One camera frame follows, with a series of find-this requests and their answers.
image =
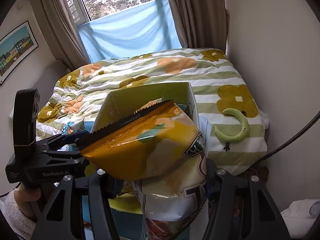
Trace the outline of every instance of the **orange flower pattern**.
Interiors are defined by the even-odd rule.
[[[63,109],[63,112],[65,114],[77,114],[79,113],[80,107],[82,106],[82,99],[83,96],[79,96],[75,100],[64,102],[65,108]]]
[[[87,75],[89,75],[89,74],[91,74],[101,68],[102,68],[102,65],[100,62],[85,65],[85,66],[81,67],[82,75],[87,76]]]
[[[167,74],[177,74],[183,69],[194,67],[196,60],[187,57],[167,57],[158,61],[159,66],[165,67]]]

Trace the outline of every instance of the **snack bag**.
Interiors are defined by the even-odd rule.
[[[204,151],[163,175],[134,182],[150,240],[175,239],[201,210],[205,197]]]
[[[84,136],[76,144],[83,157],[108,174],[134,181],[161,175],[177,161],[203,151],[200,140],[196,125],[170,100]]]
[[[61,134],[72,134],[84,131],[84,121],[68,122],[62,129]]]
[[[161,102],[162,102],[162,98],[159,98],[159,99],[156,99],[156,100],[152,100],[152,101],[146,103],[143,107],[140,107],[137,111],[135,111],[135,113],[139,112],[142,109],[146,109],[146,108],[148,108],[150,106],[153,106],[153,105],[155,105],[157,103],[161,103]]]
[[[150,240],[175,239],[205,198],[204,140],[172,101],[152,104],[77,141],[81,154],[140,201]]]

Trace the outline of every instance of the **striped duvet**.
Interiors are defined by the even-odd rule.
[[[106,97],[114,89],[160,82],[190,82],[199,116],[207,118],[210,137],[208,157],[232,174],[245,171],[266,154],[264,125],[243,79],[217,49],[175,49],[119,60],[102,60],[83,66],[63,78],[39,112],[37,140],[61,133],[68,122],[94,121]],[[236,135],[239,121],[224,116],[224,108],[238,108],[247,116],[250,134],[242,142],[225,144],[218,140],[214,126],[226,135]]]

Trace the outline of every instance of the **wall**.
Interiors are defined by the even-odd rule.
[[[305,0],[226,0],[227,54],[270,120],[268,149],[304,127],[320,110],[320,23]],[[263,164],[279,209],[320,197],[320,122]]]
[[[13,5],[7,17],[0,26],[0,38],[4,37],[12,29],[21,23],[29,21],[33,34],[39,44],[10,74],[0,87],[0,195],[11,190],[14,185],[9,184],[5,175],[5,166],[13,154],[12,123],[9,114],[14,104],[15,94],[18,90],[33,87],[44,70],[55,59],[44,40],[39,26],[34,18],[31,5],[28,0]]]

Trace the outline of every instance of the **painting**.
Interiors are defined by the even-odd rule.
[[[0,85],[14,68],[37,47],[38,43],[28,21],[0,40]]]

